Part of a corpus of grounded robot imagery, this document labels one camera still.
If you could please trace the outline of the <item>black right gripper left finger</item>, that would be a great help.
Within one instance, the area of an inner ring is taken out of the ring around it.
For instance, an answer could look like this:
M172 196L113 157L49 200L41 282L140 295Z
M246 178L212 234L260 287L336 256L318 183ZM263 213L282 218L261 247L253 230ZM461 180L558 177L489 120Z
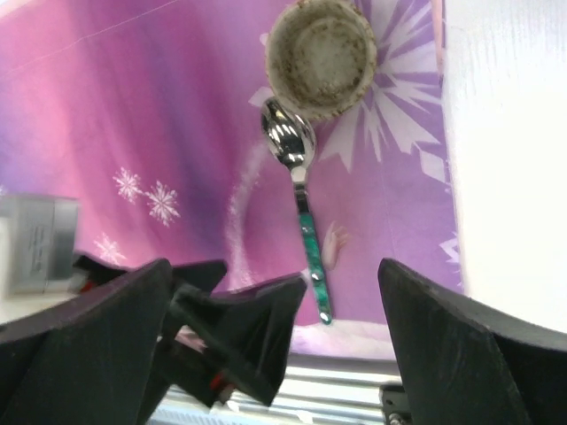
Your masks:
M158 259L1 327L3 424L134 424L170 299Z

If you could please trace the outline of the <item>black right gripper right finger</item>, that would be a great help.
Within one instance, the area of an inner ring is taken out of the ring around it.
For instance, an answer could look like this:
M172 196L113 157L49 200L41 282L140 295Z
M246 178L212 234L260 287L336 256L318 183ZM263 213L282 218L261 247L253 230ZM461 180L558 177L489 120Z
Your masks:
M395 259L378 283L414 424L564 424L566 335L448 290Z

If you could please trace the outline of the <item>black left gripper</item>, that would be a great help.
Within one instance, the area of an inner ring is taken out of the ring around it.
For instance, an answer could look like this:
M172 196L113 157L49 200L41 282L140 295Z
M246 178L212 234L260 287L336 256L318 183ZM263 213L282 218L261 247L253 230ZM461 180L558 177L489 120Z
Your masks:
M74 268L86 274L81 292L131 271L85 254L74 255ZM221 259L173 266L168 288L174 296L145 386L147 410L155 410L173 385L208 408L226 404L235 389L265 406L276 397L307 284L293 274L249 290L209 297L207 293L226 273L227 264ZM200 338L183 329L183 303L192 296L196 297L194 330Z

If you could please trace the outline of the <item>spoon with teal handle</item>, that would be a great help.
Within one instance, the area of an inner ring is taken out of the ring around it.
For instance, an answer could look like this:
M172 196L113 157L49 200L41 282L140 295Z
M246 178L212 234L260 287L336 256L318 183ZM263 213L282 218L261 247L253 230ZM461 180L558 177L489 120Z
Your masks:
M329 326L333 320L330 294L307 194L308 170L316 153L315 132L308 120L284 107L276 97L263 102L260 124L269 151L290 173L319 320Z

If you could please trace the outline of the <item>purple Frozen placemat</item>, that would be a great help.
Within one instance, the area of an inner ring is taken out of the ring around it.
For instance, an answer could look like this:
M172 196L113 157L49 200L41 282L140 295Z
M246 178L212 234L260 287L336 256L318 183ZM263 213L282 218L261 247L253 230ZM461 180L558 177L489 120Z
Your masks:
M305 272L260 106L283 1L4 1L1 192L79 201L76 246L115 265L224 259L225 289ZM308 193L334 321L312 294L295 352L392 356L377 283L399 259L462 289L436 59L439 1L360 1L365 98L317 128Z

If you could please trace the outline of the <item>small grey cup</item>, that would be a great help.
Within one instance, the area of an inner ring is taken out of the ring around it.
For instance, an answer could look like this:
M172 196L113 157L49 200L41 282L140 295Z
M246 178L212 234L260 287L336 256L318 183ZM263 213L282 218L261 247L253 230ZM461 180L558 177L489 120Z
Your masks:
M277 17L265 46L275 97L309 120L330 120L359 103L377 69L377 42L351 1L296 1Z

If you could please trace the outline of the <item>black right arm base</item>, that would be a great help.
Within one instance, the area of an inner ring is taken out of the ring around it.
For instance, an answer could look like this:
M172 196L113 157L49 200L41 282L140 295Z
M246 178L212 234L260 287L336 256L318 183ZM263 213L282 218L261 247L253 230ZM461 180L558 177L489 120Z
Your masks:
M400 383L380 386L380 399L386 425L412 425L408 396Z

